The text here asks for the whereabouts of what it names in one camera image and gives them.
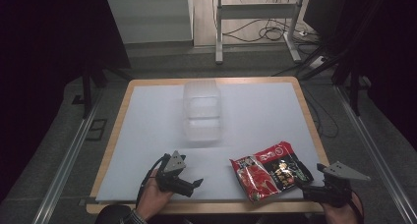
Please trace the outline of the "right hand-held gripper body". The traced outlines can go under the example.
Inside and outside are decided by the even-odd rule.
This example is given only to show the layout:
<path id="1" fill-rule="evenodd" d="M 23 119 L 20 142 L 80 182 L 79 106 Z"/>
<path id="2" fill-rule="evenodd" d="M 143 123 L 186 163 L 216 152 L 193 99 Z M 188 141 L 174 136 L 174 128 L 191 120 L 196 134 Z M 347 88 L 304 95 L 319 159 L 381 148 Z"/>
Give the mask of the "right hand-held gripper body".
<path id="1" fill-rule="evenodd" d="M 323 201 L 333 207 L 342 207 L 352 199 L 351 180 L 370 181 L 371 178 L 337 161 L 329 166 L 318 163 L 317 169 L 324 174 L 322 187 L 307 186 L 302 190 L 316 190 L 323 193 Z"/>

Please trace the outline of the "white table mat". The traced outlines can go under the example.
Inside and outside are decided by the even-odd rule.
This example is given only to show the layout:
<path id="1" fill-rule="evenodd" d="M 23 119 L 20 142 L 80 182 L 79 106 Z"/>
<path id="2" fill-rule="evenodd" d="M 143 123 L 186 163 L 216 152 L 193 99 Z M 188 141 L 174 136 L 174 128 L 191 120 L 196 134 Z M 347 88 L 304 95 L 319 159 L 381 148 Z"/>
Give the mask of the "white table mat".
<path id="1" fill-rule="evenodd" d="M 291 144 L 315 184 L 325 161 L 313 139 L 291 83 L 223 84 L 218 140 L 189 140 L 184 131 L 180 85 L 137 86 L 133 90 L 111 161 L 97 193 L 99 201 L 133 201 L 147 171 L 165 153 L 185 155 L 181 178 L 200 180 L 194 201 L 243 200 L 231 162 L 281 141 Z"/>

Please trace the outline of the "person's right hand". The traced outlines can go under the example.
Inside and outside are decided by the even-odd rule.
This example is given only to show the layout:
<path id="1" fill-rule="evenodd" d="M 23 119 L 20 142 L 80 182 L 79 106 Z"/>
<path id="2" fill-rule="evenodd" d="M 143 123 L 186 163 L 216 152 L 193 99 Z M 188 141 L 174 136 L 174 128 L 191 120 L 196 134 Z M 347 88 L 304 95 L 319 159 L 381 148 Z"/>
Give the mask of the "person's right hand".
<path id="1" fill-rule="evenodd" d="M 327 224 L 363 224 L 364 210 L 362 200 L 356 193 L 352 193 L 351 202 L 340 207 L 333 207 L 322 203 Z"/>

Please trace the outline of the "white metal desk frame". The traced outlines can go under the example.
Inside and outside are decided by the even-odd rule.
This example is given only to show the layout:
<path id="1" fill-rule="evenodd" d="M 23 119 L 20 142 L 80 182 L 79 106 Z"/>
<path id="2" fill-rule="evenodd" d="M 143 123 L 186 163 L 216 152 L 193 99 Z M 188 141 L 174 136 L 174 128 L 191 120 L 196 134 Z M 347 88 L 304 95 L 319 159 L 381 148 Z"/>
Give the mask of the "white metal desk frame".
<path id="1" fill-rule="evenodd" d="M 265 4 L 241 4 L 223 5 L 222 0 L 217 0 L 214 20 L 216 21 L 215 63 L 223 63 L 223 20 L 248 20 L 248 19 L 288 19 L 289 27 L 283 32 L 283 38 L 291 57 L 295 63 L 301 62 L 301 57 L 294 44 L 293 34 L 298 23 L 303 0 L 295 3 L 265 3 Z"/>

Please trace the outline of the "black rectangular floor frame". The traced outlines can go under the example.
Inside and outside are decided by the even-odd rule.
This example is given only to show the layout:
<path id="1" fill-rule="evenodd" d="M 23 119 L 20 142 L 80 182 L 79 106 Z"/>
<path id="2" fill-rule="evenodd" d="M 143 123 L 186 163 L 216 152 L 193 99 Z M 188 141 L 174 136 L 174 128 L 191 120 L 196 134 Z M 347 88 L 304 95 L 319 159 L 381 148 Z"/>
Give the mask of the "black rectangular floor frame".
<path id="1" fill-rule="evenodd" d="M 100 141 L 103 137 L 106 124 L 106 119 L 94 119 L 90 124 L 86 140 Z"/>

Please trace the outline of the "red and black food packet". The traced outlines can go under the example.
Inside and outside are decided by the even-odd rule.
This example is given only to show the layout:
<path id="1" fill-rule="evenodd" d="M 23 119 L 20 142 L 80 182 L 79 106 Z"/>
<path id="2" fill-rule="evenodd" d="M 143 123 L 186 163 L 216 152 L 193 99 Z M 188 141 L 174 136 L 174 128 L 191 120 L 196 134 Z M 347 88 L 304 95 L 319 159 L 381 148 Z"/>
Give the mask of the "red and black food packet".
<path id="1" fill-rule="evenodd" d="M 236 178 L 251 202 L 261 201 L 295 186 L 295 180 L 310 184 L 314 177 L 299 160 L 292 145 L 281 141 L 255 154 L 230 159 Z"/>

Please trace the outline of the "white power strip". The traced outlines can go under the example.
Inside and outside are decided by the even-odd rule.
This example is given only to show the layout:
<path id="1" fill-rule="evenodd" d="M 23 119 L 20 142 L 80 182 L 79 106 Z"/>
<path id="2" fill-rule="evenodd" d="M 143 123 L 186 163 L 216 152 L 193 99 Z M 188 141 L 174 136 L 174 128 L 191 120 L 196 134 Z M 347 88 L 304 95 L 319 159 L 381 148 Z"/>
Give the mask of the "white power strip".
<path id="1" fill-rule="evenodd" d="M 325 56 L 319 56 L 316 60 L 314 60 L 310 65 L 309 65 L 309 67 L 311 68 L 311 69 L 316 69 L 316 68 L 318 68 L 318 67 L 320 67 L 324 62 L 326 62 L 328 60 L 328 58 L 327 57 L 325 57 Z"/>

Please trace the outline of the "metal floor rail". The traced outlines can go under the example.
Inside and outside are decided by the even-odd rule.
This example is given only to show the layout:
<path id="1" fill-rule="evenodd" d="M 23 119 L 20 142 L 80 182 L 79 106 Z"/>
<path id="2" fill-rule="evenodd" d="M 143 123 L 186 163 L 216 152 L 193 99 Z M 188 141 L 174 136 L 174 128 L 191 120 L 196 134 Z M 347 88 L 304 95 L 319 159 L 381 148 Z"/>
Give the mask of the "metal floor rail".
<path id="1" fill-rule="evenodd" d="M 348 101 L 348 94 L 342 86 L 335 86 L 334 90 L 344 107 L 350 121 L 353 124 L 354 129 L 357 131 L 359 138 L 365 146 L 367 153 L 373 161 L 376 170 L 378 171 L 384 185 L 387 188 L 389 195 L 391 196 L 395 206 L 401 214 L 406 224 L 417 224 L 417 213 L 410 201 L 410 198 L 406 194 L 404 188 L 400 185 L 398 180 L 394 177 L 393 172 L 388 167 L 387 162 L 383 158 L 380 150 L 377 148 L 377 144 L 374 138 L 371 136 L 367 127 L 365 126 L 362 118 L 357 116 L 350 106 Z"/>
<path id="2" fill-rule="evenodd" d="M 86 118 L 82 120 L 81 125 L 78 127 L 77 133 L 73 138 L 65 156 L 63 157 L 60 166 L 58 167 L 57 172 L 31 224 L 49 223 L 50 218 L 60 198 L 60 195 L 62 195 L 64 187 L 68 181 L 68 178 L 80 153 L 82 145 L 89 132 L 89 127 L 96 114 L 103 93 L 104 90 L 99 89 L 97 93 L 94 95 L 91 110 L 87 114 Z"/>

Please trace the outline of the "clear plastic container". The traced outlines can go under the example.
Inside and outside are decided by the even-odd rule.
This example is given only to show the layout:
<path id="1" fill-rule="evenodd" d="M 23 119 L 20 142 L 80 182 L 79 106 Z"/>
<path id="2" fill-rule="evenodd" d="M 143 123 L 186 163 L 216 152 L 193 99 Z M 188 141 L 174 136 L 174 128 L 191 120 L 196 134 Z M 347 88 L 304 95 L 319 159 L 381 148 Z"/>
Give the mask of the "clear plastic container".
<path id="1" fill-rule="evenodd" d="M 190 141 L 219 140 L 221 94 L 215 80 L 190 81 L 183 90 L 183 122 Z"/>

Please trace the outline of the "grey cabinet panel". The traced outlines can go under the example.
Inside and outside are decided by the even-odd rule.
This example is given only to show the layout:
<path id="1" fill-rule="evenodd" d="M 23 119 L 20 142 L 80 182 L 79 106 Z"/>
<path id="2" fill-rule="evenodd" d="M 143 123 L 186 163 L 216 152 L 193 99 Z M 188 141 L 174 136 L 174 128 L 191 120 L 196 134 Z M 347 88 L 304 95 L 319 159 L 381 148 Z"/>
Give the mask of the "grey cabinet panel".
<path id="1" fill-rule="evenodd" d="M 192 0 L 107 0 L 125 44 L 191 41 Z"/>

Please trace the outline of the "black stand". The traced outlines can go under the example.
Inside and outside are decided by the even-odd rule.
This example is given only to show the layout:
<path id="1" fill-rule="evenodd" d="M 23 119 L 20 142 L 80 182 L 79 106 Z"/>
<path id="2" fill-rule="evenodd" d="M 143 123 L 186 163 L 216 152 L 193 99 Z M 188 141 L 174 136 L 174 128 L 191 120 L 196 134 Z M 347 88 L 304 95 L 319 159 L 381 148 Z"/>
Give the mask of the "black stand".
<path id="1" fill-rule="evenodd" d="M 352 40 L 346 48 L 341 51 L 339 54 L 335 55 L 333 58 L 330 58 L 322 65 L 317 67 L 315 70 L 305 74 L 300 78 L 301 81 L 306 81 L 316 76 L 318 73 L 323 72 L 324 70 L 329 69 L 337 65 L 336 70 L 334 71 L 331 81 L 335 85 L 342 85 L 347 78 L 350 78 L 350 87 L 349 89 L 349 105 L 356 116 L 360 115 L 358 108 L 358 95 L 361 88 L 359 79 L 359 65 L 357 63 L 356 54 L 358 52 L 359 41 Z"/>
<path id="2" fill-rule="evenodd" d="M 84 115 L 85 119 L 92 109 L 92 98 L 90 83 L 98 88 L 104 88 L 107 86 L 108 80 L 104 74 L 104 70 L 108 70 L 116 76 L 126 80 L 132 81 L 134 78 L 122 70 L 110 67 L 102 61 L 90 61 L 86 62 L 83 67 L 82 81 L 83 81 L 83 97 L 84 97 Z"/>

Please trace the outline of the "person's left hand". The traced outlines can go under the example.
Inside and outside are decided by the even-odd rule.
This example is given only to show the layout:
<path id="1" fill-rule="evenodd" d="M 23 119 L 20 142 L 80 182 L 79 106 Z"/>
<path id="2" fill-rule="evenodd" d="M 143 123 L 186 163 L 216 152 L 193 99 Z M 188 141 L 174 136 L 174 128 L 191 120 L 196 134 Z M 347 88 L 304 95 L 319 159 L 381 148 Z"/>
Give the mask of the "person's left hand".
<path id="1" fill-rule="evenodd" d="M 145 189 L 136 207 L 136 213 L 145 221 L 149 221 L 171 200 L 173 192 L 162 192 L 155 180 L 157 170 L 151 172 Z"/>

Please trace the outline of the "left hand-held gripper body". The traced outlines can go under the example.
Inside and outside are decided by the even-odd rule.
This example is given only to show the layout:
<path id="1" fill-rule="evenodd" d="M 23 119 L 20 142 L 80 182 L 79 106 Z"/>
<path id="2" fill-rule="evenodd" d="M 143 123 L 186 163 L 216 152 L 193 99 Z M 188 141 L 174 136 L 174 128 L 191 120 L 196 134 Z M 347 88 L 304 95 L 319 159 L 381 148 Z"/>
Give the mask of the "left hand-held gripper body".
<path id="1" fill-rule="evenodd" d="M 179 175 L 186 168 L 185 156 L 177 150 L 172 154 L 165 154 L 162 163 L 157 169 L 155 179 L 159 189 L 163 192 L 169 191 L 180 195 L 180 191 L 185 188 L 193 188 L 192 183 L 179 178 Z"/>

